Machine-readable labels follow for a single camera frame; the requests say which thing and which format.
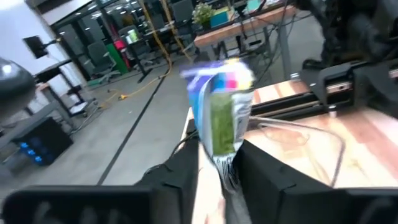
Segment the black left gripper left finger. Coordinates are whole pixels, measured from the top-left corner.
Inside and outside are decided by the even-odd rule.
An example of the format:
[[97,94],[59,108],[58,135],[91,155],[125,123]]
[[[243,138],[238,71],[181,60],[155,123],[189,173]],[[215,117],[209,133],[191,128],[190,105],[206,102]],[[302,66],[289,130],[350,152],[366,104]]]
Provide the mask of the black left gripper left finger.
[[198,183],[198,140],[190,139],[170,159],[135,186],[146,191],[139,202],[140,224],[192,224]]

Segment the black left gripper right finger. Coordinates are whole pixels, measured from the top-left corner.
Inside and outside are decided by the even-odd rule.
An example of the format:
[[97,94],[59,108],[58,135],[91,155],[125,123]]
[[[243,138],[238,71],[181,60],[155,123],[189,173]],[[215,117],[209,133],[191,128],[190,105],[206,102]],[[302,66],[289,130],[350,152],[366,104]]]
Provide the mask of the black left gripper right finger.
[[330,224],[325,184],[247,140],[234,166],[253,224]]

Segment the blue granola bar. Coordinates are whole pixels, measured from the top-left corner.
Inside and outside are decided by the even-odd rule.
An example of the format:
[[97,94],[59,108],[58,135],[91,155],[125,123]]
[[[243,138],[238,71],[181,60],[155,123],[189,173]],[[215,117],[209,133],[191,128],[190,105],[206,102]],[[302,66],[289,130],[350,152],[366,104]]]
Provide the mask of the blue granola bar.
[[239,58],[198,62],[180,71],[195,126],[225,190],[234,192],[238,178],[233,160],[244,141],[251,114],[253,71]]

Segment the clear plastic bin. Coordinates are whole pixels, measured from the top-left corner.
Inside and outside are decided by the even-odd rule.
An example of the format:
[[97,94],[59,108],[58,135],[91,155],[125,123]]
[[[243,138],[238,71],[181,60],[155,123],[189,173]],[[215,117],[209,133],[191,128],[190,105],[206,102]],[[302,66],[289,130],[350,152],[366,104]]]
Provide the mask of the clear plastic bin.
[[336,185],[346,143],[333,131],[251,116],[244,138],[299,172],[327,186]]

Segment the green panel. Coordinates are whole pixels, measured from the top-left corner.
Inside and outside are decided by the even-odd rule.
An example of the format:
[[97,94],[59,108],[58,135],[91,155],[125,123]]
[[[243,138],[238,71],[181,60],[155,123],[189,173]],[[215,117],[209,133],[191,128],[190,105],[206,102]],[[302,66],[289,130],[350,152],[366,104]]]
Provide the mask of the green panel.
[[119,51],[115,48],[113,44],[107,44],[106,48],[111,56],[111,58],[116,62],[115,68],[121,72],[122,74],[125,74],[128,72],[127,66],[119,53]]

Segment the black computer case blue lights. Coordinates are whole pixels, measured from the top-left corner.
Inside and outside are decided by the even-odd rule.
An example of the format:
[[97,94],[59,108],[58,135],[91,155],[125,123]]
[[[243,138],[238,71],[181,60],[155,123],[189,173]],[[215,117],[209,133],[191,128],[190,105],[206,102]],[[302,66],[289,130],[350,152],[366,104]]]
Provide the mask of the black computer case blue lights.
[[23,131],[12,142],[39,166],[49,166],[73,144],[71,137],[51,117]]

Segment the grey office chair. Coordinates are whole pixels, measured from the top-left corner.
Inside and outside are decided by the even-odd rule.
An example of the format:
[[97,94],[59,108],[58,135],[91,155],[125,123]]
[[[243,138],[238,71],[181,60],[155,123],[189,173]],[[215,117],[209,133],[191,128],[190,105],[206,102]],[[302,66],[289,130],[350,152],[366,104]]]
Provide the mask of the grey office chair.
[[87,46],[90,63],[93,65],[92,79],[99,78],[99,82],[110,82],[116,75],[122,73],[116,70],[116,61],[110,56],[103,42],[94,42]]

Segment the wooden office desk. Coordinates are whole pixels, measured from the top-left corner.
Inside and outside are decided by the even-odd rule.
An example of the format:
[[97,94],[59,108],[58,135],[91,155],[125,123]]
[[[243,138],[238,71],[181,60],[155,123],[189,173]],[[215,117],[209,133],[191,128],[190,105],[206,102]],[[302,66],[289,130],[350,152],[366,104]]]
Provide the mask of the wooden office desk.
[[280,22],[296,12],[293,6],[274,7],[273,9],[266,9],[258,15],[251,16],[240,22],[232,22],[220,27],[214,28],[212,31],[197,35],[194,44],[200,51],[208,51],[209,56],[214,58],[214,53],[211,52],[212,46],[225,39],[237,36],[245,32],[246,34],[255,29],[262,29],[268,25]]

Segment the black side desk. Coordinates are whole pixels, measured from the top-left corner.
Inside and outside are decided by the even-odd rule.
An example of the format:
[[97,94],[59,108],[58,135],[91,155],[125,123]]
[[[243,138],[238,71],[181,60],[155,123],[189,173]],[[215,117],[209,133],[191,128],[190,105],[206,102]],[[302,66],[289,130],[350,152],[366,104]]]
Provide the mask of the black side desk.
[[[47,67],[46,69],[34,75],[35,82],[36,84],[39,85],[39,87],[42,88],[41,90],[43,91],[43,94],[47,97],[47,99],[49,101],[56,100],[61,106],[61,108],[66,111],[69,117],[72,118],[74,116],[82,115],[83,117],[86,118],[88,116],[86,109],[92,103],[97,104],[97,101],[96,98],[89,98],[87,100],[84,99],[84,97],[80,93],[83,90],[83,87],[81,85],[74,85],[72,81],[60,69],[60,67],[68,63],[72,63],[72,60],[67,59],[59,61],[58,63]],[[78,99],[78,101],[74,103],[72,106],[68,106],[67,104],[65,104],[65,102],[61,99],[61,97],[48,84],[48,81],[59,75],[62,77],[64,82],[69,87],[67,95],[68,96],[75,95]]]

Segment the teal box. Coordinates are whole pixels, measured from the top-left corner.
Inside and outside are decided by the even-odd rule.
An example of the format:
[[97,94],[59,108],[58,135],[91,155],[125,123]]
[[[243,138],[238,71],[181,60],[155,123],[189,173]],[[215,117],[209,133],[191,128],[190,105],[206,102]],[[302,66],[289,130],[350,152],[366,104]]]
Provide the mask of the teal box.
[[229,21],[228,12],[227,11],[220,12],[220,13],[214,14],[211,17],[210,26],[211,26],[211,28],[215,28],[222,24],[227,23],[228,21]]

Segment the potted leafy plant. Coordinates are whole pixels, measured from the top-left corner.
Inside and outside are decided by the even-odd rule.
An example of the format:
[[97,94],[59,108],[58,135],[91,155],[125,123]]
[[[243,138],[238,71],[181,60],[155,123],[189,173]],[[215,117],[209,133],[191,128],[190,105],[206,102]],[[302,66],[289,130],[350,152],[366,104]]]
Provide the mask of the potted leafy plant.
[[211,18],[214,14],[215,10],[211,5],[200,2],[195,6],[192,12],[192,19],[194,23],[201,25],[203,30],[208,30],[211,29]]

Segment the dark grey rounded object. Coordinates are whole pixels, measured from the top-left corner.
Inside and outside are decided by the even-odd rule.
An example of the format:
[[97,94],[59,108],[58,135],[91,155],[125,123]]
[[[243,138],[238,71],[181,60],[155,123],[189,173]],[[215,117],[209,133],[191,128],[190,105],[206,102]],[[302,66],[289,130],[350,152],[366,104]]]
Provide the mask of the dark grey rounded object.
[[32,74],[12,60],[0,57],[0,122],[24,109],[35,96]]

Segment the black aluminium table frame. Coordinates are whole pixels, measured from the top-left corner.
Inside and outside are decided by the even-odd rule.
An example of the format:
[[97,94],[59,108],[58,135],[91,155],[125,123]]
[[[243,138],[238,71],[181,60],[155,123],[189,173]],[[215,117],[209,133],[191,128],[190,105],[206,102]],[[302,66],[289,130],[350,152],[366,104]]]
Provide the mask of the black aluminium table frame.
[[252,106],[251,115],[294,121],[325,114],[326,108],[313,93],[301,93]]

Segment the black wall monitor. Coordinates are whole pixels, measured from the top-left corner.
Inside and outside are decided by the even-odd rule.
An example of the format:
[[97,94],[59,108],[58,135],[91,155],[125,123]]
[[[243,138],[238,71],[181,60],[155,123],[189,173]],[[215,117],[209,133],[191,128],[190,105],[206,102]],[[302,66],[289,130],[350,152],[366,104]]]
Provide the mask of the black wall monitor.
[[35,58],[41,58],[48,54],[46,46],[41,41],[40,37],[35,35],[23,38],[24,43],[28,46]]

